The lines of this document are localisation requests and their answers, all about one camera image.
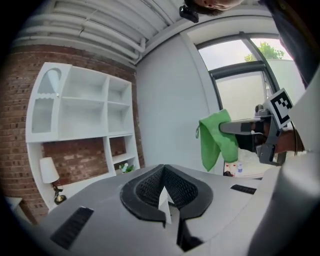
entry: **green cloth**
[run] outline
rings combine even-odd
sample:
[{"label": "green cloth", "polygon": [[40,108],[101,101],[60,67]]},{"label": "green cloth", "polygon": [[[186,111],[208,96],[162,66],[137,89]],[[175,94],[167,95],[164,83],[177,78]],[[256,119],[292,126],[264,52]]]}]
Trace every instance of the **green cloth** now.
[{"label": "green cloth", "polygon": [[199,121],[196,137],[200,131],[202,164],[208,172],[215,166],[220,152],[226,163],[238,161],[236,136],[219,130],[219,125],[227,122],[231,122],[231,118],[226,109]]}]

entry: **tree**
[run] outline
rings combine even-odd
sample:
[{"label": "tree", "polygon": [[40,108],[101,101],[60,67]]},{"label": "tree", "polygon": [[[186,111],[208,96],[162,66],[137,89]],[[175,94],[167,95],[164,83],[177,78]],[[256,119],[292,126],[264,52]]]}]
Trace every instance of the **tree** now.
[{"label": "tree", "polygon": [[[285,53],[282,50],[276,50],[274,47],[271,47],[267,42],[261,42],[258,49],[262,52],[263,56],[267,60],[282,60]],[[244,57],[246,62],[254,62],[256,59],[251,53]]]}]

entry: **white ceiling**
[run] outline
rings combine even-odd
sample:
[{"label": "white ceiling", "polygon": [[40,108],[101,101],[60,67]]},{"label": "white ceiling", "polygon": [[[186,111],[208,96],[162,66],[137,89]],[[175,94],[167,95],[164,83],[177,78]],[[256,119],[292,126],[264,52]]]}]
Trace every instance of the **white ceiling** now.
[{"label": "white ceiling", "polygon": [[[240,8],[259,9],[257,1],[245,0]],[[14,45],[75,47],[134,65],[164,40],[195,25],[180,17],[183,2],[52,0],[26,22]],[[200,23],[212,19],[201,18]]]}]

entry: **black camera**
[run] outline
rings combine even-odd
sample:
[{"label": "black camera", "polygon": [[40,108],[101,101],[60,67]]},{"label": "black camera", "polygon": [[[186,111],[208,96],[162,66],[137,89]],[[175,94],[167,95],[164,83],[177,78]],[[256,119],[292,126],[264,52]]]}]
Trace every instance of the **black camera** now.
[{"label": "black camera", "polygon": [[185,18],[193,23],[199,22],[198,13],[192,11],[188,6],[184,5],[179,8],[180,17]]}]

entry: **lamp base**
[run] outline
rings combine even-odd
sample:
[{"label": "lamp base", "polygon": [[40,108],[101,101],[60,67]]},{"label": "lamp base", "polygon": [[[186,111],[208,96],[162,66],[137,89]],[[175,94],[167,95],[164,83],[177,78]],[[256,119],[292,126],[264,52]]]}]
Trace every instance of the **lamp base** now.
[{"label": "lamp base", "polygon": [[57,196],[54,197],[54,202],[56,205],[60,205],[62,202],[66,201],[67,197],[65,195],[60,195],[58,194]]}]

